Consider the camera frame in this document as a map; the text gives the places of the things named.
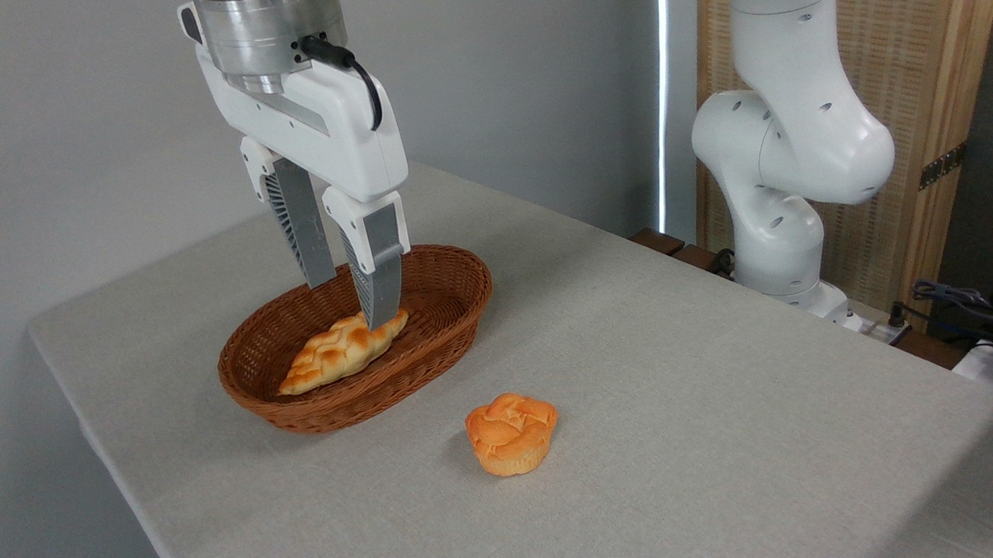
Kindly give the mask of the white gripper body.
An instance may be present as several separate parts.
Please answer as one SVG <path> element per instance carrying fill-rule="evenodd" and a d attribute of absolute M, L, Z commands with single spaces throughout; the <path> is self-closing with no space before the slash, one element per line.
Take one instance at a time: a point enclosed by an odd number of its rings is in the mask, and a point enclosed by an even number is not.
<path fill-rule="evenodd" d="M 236 130 L 362 204 L 406 180 L 390 99 L 347 50 L 340 0 L 196 0 L 178 19 Z"/>

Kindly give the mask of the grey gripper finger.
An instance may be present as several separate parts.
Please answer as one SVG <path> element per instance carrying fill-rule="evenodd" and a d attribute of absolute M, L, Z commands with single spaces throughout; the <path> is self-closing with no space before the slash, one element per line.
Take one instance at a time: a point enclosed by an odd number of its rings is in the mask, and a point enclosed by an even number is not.
<path fill-rule="evenodd" d="M 276 216 L 289 248 L 310 288 L 318 288 L 335 277 L 310 174 L 245 136 L 240 153 L 250 175 L 253 190 Z"/>
<path fill-rule="evenodd" d="M 329 187 L 323 203 L 339 227 L 366 324 L 378 329 L 401 304 L 401 256 L 409 251 L 402 198 L 395 191 L 362 204 Z"/>

